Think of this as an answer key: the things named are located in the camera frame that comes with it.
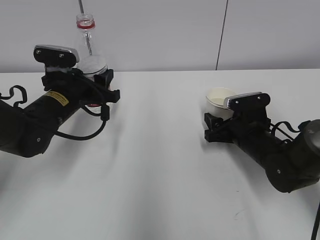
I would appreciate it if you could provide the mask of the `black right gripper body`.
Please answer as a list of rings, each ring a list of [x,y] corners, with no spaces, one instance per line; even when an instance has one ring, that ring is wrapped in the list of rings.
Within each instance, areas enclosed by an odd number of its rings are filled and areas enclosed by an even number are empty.
[[[227,119],[219,119],[219,141],[240,148],[270,148],[270,126],[266,111],[235,112]]]

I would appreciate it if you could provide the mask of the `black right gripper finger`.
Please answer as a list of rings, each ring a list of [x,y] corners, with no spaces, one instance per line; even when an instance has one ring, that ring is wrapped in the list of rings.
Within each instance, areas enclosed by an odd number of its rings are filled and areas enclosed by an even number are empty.
[[[231,133],[227,129],[204,131],[204,139],[209,143],[233,143]]]
[[[213,116],[207,112],[204,114],[204,122],[208,129],[216,129],[224,122],[224,120],[221,117]]]

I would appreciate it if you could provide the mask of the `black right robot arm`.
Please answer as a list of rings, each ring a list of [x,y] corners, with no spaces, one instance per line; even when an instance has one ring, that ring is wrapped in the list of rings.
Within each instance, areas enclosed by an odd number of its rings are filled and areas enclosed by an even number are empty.
[[[265,171],[271,185],[281,193],[314,185],[320,180],[320,121],[299,125],[294,139],[281,140],[275,135],[278,124],[267,117],[248,119],[235,114],[223,120],[205,113],[209,143],[232,143],[250,156]]]

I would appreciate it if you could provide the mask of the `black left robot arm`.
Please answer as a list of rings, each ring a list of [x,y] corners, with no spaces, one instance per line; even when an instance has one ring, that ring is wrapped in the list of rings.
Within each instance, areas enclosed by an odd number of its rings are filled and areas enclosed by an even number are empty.
[[[117,103],[120,90],[110,90],[113,69],[94,75],[90,80],[76,68],[67,72],[46,72],[41,78],[45,94],[21,108],[28,100],[21,85],[12,86],[7,96],[0,97],[0,149],[16,156],[31,158],[43,154],[53,136],[73,141],[95,138],[110,119],[109,103]],[[86,136],[59,131],[79,109],[100,118],[101,126]]]

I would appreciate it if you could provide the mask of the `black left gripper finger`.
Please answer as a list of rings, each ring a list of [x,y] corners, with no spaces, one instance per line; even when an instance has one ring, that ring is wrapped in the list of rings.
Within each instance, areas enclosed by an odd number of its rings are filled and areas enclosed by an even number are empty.
[[[106,69],[103,73],[95,74],[93,76],[94,82],[105,87],[109,88],[110,84],[114,78],[114,70],[113,69]]]
[[[117,103],[120,100],[120,90],[102,90],[105,103]]]

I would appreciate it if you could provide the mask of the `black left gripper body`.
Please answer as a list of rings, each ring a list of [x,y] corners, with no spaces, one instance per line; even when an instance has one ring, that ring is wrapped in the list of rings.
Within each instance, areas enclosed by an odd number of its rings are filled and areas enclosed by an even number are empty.
[[[45,91],[42,110],[77,110],[80,102],[102,104],[105,100],[93,89],[92,81],[78,72],[47,71],[41,80]]]

